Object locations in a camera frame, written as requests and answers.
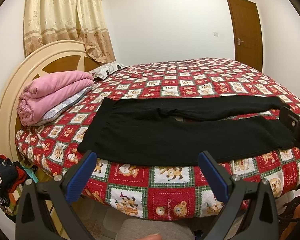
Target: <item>door frame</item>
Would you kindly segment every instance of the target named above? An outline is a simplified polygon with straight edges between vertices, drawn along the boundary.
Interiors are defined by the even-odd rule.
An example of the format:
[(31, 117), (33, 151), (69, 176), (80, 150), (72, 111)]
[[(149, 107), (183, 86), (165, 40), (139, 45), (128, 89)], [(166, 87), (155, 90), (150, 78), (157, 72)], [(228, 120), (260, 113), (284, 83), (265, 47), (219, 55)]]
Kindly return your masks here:
[[(231, 21), (232, 21), (232, 28), (233, 28), (233, 36), (234, 36), (234, 55), (235, 55), (235, 60), (237, 60), (237, 59), (238, 59), (238, 38), (237, 38), (236, 31), (235, 31), (234, 17), (233, 17), (233, 12), (232, 12), (232, 8), (231, 8), (230, 0), (227, 0), (227, 2), (228, 2), (229, 10), (230, 10)], [(261, 21), (260, 21), (260, 17), (259, 17), (259, 12), (258, 12), (257, 4), (254, 3), (254, 2), (251, 2), (251, 3), (253, 3), (253, 4), (255, 5), (255, 7), (256, 7), (257, 17), (258, 17), (258, 20), (259, 20), (259, 22), (260, 22), (261, 49), (262, 49), (262, 55), (261, 55), (261, 69), (263, 70), (263, 38), (262, 38)]]

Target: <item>curtain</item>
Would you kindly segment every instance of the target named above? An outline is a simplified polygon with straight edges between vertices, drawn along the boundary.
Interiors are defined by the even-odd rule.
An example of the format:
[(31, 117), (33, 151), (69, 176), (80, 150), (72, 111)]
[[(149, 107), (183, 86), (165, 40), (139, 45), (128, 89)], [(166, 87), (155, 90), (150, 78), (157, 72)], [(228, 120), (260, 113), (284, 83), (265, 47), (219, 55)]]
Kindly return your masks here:
[(26, 55), (53, 41), (75, 40), (100, 63), (115, 61), (102, 0), (26, 0)]

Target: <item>patterned pillowcase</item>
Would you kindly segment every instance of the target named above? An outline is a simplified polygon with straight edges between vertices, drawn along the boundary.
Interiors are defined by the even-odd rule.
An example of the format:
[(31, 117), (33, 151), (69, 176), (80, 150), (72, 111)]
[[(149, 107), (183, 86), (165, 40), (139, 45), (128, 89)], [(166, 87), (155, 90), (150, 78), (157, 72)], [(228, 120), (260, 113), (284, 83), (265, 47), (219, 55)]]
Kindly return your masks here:
[(48, 112), (46, 112), (39, 122), (30, 126), (40, 126), (48, 122), (52, 122), (53, 120), (56, 120), (64, 111), (66, 111), (71, 106), (79, 102), (81, 98), (83, 98), (86, 95), (86, 93), (88, 93), (91, 90), (91, 88), (92, 87), (86, 87), (80, 90), (78, 93), (74, 94), (73, 96), (65, 99), (60, 104), (56, 105), (54, 108), (51, 108)]
[(123, 64), (113, 62), (97, 67), (94, 70), (89, 71), (89, 74), (91, 74), (94, 78), (101, 78), (102, 80), (105, 80), (112, 73), (126, 67), (127, 66)]

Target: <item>blue gripper pad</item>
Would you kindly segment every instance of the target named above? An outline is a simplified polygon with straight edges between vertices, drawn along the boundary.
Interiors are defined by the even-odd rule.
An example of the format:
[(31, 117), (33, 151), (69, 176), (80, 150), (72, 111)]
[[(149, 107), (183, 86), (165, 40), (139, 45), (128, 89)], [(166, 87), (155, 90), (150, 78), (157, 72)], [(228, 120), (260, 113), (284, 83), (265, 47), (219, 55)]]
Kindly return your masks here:
[(214, 161), (214, 159), (212, 160), (215, 162), (215, 164), (211, 163), (206, 153), (207, 152), (199, 153), (198, 165), (207, 182), (209, 183), (214, 195), (216, 196), (216, 199), (226, 204), (229, 200), (228, 185), (217, 170), (219, 165)]
[(97, 155), (92, 151), (87, 151), (77, 165), (71, 168), (65, 174), (62, 183), (62, 189), (65, 193), (65, 199), (69, 205), (78, 201), (85, 185), (87, 184), (93, 170), (96, 167)]

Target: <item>human hand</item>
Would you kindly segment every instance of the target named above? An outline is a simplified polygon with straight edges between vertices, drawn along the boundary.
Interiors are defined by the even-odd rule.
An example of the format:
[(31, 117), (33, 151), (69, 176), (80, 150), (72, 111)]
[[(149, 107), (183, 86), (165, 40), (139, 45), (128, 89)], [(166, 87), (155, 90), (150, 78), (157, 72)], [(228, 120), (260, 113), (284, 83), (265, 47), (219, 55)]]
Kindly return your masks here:
[(139, 239), (139, 240), (162, 240), (162, 237), (160, 234), (155, 234), (155, 235), (147, 236), (147, 237)]
[[(296, 207), (293, 218), (300, 218), (300, 204)], [(288, 237), (288, 235), (292, 232), (297, 223), (298, 222), (290, 223), (287, 226), (287, 228), (283, 231), (280, 240), (285, 240)]]

